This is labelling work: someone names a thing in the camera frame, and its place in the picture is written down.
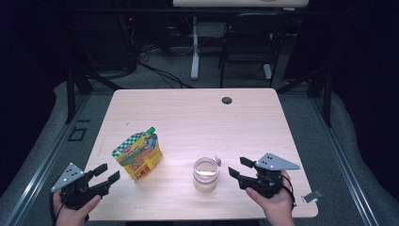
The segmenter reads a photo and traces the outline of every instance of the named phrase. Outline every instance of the yellow bag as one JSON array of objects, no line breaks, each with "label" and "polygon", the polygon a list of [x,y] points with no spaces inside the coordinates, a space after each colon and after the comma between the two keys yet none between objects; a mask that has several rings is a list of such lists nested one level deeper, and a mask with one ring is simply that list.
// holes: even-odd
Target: yellow bag
[{"label": "yellow bag", "polygon": [[162,157],[154,131],[151,127],[147,132],[134,134],[112,152],[133,180],[147,177]]}]

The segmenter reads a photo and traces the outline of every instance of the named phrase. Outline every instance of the hand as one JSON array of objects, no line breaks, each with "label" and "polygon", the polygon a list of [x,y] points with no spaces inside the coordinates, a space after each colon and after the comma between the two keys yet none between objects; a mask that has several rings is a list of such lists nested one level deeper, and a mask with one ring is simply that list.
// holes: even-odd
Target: hand
[{"label": "hand", "polygon": [[[281,172],[281,175],[284,175],[285,177],[290,179],[290,176],[285,170]],[[286,186],[287,188],[291,188],[290,183],[288,183],[287,180],[283,179],[282,181],[284,186]],[[290,195],[285,189],[282,189],[278,195],[270,199],[263,197],[250,187],[247,187],[246,192],[252,200],[254,200],[262,207],[264,215],[273,226],[294,225],[294,220],[292,217],[293,203]]]},{"label": "hand", "polygon": [[98,205],[101,200],[101,196],[97,195],[93,197],[88,203],[86,203],[79,210],[71,210],[67,208],[65,205],[62,206],[61,201],[61,190],[58,190],[53,195],[53,205],[54,205],[54,214],[56,216],[56,225],[57,226],[83,226],[85,225],[86,216]]}]

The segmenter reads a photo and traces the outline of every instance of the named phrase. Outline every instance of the glass jar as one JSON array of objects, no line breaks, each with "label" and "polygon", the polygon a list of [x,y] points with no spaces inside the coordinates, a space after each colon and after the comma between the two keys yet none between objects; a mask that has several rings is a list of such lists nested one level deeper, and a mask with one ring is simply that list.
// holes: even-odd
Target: glass jar
[{"label": "glass jar", "polygon": [[202,157],[194,164],[194,186],[200,192],[211,192],[215,189],[218,166],[221,165],[220,159],[215,156],[213,159]]}]

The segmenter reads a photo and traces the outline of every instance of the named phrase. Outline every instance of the green checkered pattern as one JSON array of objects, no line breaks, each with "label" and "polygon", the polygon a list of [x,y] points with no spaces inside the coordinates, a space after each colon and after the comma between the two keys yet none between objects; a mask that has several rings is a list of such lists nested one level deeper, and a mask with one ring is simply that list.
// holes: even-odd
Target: green checkered pattern
[{"label": "green checkered pattern", "polygon": [[145,135],[147,135],[147,132],[133,134],[131,137],[127,138],[122,144],[120,144],[120,146],[117,149],[112,151],[112,156],[114,158],[117,158],[118,156],[120,156],[123,153],[123,150],[125,150],[125,148],[127,146],[134,144],[138,139],[140,139],[141,137],[143,137]]}]

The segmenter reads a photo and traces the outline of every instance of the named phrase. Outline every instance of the triangular metal plate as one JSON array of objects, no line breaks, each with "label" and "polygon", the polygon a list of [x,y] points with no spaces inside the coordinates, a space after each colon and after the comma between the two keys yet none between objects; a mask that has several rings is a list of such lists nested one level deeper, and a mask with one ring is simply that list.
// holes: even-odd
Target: triangular metal plate
[{"label": "triangular metal plate", "polygon": [[64,170],[62,175],[51,188],[51,192],[55,193],[60,188],[69,185],[84,175],[85,173],[81,169],[76,167],[73,163],[70,163],[70,165],[68,165],[68,167]]},{"label": "triangular metal plate", "polygon": [[259,168],[263,168],[266,170],[299,170],[300,167],[287,161],[283,158],[280,158],[272,153],[265,154],[258,162],[255,163],[255,166]]}]

